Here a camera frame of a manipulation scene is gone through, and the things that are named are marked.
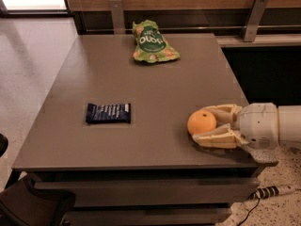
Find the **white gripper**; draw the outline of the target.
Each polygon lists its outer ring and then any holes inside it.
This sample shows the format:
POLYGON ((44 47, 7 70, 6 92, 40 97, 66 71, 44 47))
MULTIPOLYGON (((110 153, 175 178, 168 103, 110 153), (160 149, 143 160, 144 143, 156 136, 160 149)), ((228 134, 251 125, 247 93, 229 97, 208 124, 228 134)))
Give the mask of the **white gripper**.
POLYGON ((211 112, 217 122, 224 125, 192 135, 201 147, 235 149, 248 144, 253 149, 274 149, 277 146, 277 107, 272 103, 254 103, 244 108, 234 104, 211 105, 204 110, 211 112), (230 127, 236 121, 239 131, 230 127))

